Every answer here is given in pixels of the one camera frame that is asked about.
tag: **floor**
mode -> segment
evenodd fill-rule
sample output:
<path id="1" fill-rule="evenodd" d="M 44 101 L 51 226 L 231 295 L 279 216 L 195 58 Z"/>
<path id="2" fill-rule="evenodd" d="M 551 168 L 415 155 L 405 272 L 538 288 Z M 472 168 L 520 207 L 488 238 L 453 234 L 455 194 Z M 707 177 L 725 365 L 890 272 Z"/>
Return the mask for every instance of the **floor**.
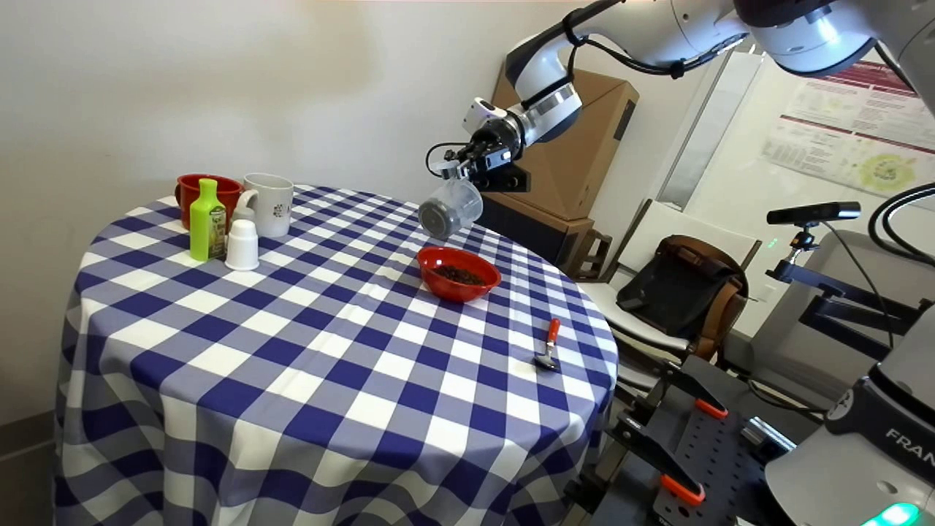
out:
<path id="1" fill-rule="evenodd" d="M 0 457 L 0 524 L 51 524 L 51 445 Z"/>

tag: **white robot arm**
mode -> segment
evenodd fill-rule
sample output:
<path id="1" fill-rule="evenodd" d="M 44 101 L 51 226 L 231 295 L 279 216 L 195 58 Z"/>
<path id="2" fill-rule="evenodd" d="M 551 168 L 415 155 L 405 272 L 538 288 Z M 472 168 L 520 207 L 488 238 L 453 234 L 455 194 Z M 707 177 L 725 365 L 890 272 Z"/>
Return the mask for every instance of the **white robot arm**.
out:
<path id="1" fill-rule="evenodd" d="M 472 102 L 463 121 L 472 137 L 447 155 L 455 161 L 450 177 L 493 174 L 570 130 L 580 101 L 563 57 L 580 44 L 602 47 L 624 69 L 677 80 L 741 39 L 795 77 L 849 69 L 880 44 L 935 111 L 932 0 L 596 0 L 506 57 L 501 73 L 520 102 Z"/>

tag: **white wall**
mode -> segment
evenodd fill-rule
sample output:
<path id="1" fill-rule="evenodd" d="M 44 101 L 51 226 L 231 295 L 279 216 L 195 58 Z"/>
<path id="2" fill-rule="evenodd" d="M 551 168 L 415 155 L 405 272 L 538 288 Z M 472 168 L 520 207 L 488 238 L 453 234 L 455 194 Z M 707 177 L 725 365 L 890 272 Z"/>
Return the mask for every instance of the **white wall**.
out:
<path id="1" fill-rule="evenodd" d="M 418 199 L 425 146 L 463 137 L 501 52 L 575 3 L 6 0 L 0 424 L 51 406 L 62 310 L 106 222 L 190 171 Z M 643 107 L 596 210 L 610 234 L 662 181 L 703 77 L 633 85 Z"/>

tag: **round table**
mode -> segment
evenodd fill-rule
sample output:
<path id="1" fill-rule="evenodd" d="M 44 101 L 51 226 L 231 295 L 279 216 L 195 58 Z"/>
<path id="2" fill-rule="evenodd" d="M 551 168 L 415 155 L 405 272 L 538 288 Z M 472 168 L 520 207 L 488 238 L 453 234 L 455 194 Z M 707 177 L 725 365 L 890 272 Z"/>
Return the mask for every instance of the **round table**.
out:
<path id="1" fill-rule="evenodd" d="M 434 302 L 415 206 L 294 188 L 260 269 L 193 263 L 173 199 L 84 253 L 59 381 L 59 524 L 551 524 L 610 400 L 599 310 L 471 228 L 501 280 Z M 548 320 L 560 371 L 538 371 Z"/>

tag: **green bottle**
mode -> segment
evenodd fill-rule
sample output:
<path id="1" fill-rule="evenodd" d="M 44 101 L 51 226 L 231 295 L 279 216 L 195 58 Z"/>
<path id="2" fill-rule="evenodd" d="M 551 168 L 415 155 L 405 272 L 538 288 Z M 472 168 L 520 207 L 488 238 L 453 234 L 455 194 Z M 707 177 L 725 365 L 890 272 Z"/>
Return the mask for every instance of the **green bottle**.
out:
<path id="1" fill-rule="evenodd" d="M 198 180 L 198 199 L 187 210 L 187 247 L 195 261 L 215 257 L 225 241 L 225 206 L 215 199 L 215 181 Z"/>

